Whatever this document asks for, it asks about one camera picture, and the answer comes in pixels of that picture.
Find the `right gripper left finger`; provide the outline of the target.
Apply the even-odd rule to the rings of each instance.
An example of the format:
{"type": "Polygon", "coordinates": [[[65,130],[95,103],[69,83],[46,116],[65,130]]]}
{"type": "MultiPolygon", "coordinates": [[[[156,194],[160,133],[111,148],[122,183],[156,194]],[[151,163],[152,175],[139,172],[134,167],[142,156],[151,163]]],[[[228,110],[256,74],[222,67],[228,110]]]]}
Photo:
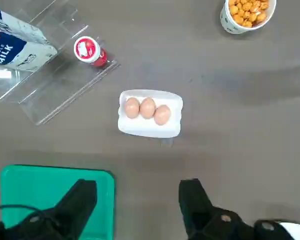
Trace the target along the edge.
{"type": "Polygon", "coordinates": [[[0,205],[0,210],[32,211],[9,228],[0,221],[0,240],[78,240],[97,201],[96,181],[79,179],[54,207],[48,209],[23,204],[0,205]]]}

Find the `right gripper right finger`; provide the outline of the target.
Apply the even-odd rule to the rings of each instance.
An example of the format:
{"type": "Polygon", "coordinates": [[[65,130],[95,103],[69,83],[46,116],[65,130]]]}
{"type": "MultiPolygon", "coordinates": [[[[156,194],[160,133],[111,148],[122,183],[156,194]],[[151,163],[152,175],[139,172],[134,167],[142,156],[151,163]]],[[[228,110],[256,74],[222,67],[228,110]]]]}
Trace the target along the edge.
{"type": "Polygon", "coordinates": [[[181,180],[178,201],[188,240],[289,240],[274,220],[246,224],[235,212],[214,206],[197,179],[181,180]]]}

